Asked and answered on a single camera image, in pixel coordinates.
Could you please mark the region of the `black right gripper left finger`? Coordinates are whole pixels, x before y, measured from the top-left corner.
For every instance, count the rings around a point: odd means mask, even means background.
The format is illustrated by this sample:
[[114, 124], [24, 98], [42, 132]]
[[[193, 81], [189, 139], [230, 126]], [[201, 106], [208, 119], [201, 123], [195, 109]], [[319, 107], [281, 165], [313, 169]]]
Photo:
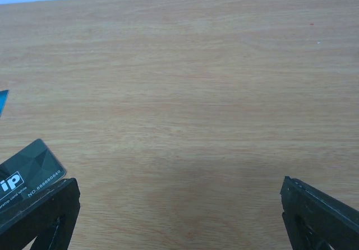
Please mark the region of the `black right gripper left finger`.
[[61, 179], [1, 212], [1, 249], [67, 249], [79, 211], [77, 180]]

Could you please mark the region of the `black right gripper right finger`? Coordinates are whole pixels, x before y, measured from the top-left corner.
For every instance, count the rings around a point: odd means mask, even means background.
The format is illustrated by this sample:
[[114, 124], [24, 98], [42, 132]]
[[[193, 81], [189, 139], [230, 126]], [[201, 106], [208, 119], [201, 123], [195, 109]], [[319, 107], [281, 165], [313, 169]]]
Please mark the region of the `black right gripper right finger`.
[[358, 249], [357, 210], [289, 176], [280, 195], [293, 249]]

